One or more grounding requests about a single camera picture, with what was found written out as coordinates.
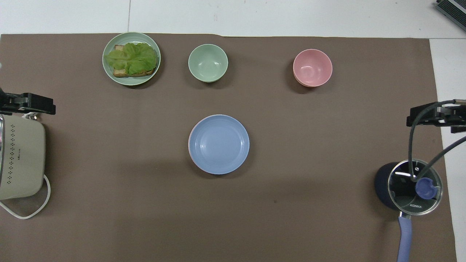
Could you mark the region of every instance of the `bowl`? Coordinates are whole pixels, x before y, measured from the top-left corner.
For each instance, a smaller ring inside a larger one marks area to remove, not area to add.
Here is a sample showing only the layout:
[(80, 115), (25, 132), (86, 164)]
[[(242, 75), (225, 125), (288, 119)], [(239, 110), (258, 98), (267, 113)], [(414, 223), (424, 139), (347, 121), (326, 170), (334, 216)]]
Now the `bowl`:
[(330, 58), (317, 49), (300, 52), (293, 62), (293, 75), (300, 84), (307, 87), (325, 84), (330, 79), (332, 71)]
[(206, 83), (219, 80), (228, 68), (228, 57), (223, 49), (213, 44), (196, 47), (188, 58), (191, 74)]
[[(155, 66), (154, 73), (150, 76), (140, 76), (140, 77), (116, 77), (113, 75), (113, 67), (111, 67), (107, 61), (105, 60), (105, 55), (108, 55), (110, 51), (115, 49), (115, 45), (125, 45), (127, 43), (146, 43), (154, 49), (155, 54), (157, 56), (157, 63)], [(105, 49), (103, 50), (102, 54), (102, 65), (103, 69), (107, 73), (107, 75), (115, 82), (122, 84), (122, 85), (139, 85), (142, 83), (147, 82), (149, 79), (151, 79), (155, 73), (158, 71), (158, 68), (160, 67), (160, 61), (161, 61), (161, 55), (160, 55), (160, 49), (158, 48), (158, 45), (155, 43), (155, 41), (150, 38), (149, 36), (142, 34), (142, 33), (137, 33), (137, 32), (129, 32), (129, 33), (123, 33), (115, 36), (110, 42), (105, 46)]]

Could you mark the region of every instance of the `blue plate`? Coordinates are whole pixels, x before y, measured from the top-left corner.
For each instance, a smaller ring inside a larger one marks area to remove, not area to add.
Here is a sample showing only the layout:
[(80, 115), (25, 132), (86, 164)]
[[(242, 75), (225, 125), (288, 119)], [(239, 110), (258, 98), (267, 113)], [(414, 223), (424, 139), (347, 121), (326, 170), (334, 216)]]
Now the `blue plate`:
[(212, 115), (197, 123), (189, 135), (188, 150), (193, 162), (207, 173), (234, 171), (249, 153), (244, 126), (226, 115)]

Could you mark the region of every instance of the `pot handle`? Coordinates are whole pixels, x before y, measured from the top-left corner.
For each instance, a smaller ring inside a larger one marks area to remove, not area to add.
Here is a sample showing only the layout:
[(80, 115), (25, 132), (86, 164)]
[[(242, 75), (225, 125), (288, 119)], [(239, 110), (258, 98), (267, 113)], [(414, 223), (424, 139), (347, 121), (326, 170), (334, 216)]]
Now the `pot handle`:
[(401, 239), (397, 262), (408, 262), (412, 237), (411, 216), (401, 212), (398, 222), (400, 223)]

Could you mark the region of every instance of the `black cable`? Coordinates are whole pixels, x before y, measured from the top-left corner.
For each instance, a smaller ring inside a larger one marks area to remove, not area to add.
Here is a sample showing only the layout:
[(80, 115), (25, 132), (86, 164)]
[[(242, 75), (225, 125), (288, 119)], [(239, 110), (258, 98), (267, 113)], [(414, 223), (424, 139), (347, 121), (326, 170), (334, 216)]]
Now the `black cable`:
[(444, 104), (449, 104), (449, 103), (454, 104), (455, 102), (456, 100), (453, 99), (453, 100), (445, 100), (445, 101), (433, 103), (429, 105), (428, 107), (424, 108), (412, 122), (411, 131), (409, 134), (409, 142), (408, 142), (409, 143), (408, 145), (408, 172), (411, 174), (411, 180), (413, 182), (415, 181), (415, 179), (414, 179), (414, 170), (412, 169), (412, 137), (414, 135), (414, 129), (416, 128), (416, 125), (419, 123), (421, 118), (430, 110), (435, 109)]
[(460, 138), (455, 143), (449, 145), (444, 150), (442, 150), (442, 152), (440, 152), (437, 156), (432, 158), (432, 160), (421, 170), (421, 172), (419, 173), (419, 175), (417, 175), (415, 180), (419, 181), (419, 179), (421, 179), (429, 171), (429, 169), (435, 164), (435, 162), (437, 162), (441, 157), (443, 157), (443, 155), (445, 155), (448, 151), (450, 151), (451, 149), (455, 148), (456, 146), (460, 145), (461, 143), (465, 141), (466, 141), (466, 137)]

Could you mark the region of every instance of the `plate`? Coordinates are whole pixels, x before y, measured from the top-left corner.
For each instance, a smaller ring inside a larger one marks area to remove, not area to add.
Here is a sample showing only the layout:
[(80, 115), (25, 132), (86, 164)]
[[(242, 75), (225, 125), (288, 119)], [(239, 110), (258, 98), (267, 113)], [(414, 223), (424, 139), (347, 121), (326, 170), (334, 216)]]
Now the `plate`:
[[(115, 77), (113, 76), (113, 67), (111, 67), (107, 61), (105, 60), (104, 56), (108, 55), (110, 51), (115, 49), (115, 45), (125, 45), (127, 43), (146, 43), (150, 45), (156, 53), (157, 56), (157, 64), (155, 65), (155, 70), (154, 73), (150, 76), (141, 76), (141, 77)], [(107, 75), (113, 79), (113, 81), (123, 84), (123, 85), (139, 85), (142, 83), (147, 82), (149, 79), (151, 79), (155, 73), (157, 73), (158, 68), (160, 67), (160, 60), (161, 60), (161, 55), (160, 55), (160, 49), (158, 48), (158, 45), (154, 42), (152, 38), (149, 36), (142, 34), (142, 33), (137, 33), (137, 32), (129, 32), (129, 33), (123, 33), (115, 36), (110, 42), (105, 46), (105, 49), (103, 50), (102, 54), (102, 65), (103, 69), (107, 73)]]
[(207, 173), (222, 175), (240, 167), (249, 153), (249, 136), (233, 117), (212, 115), (199, 121), (188, 140), (193, 162)]

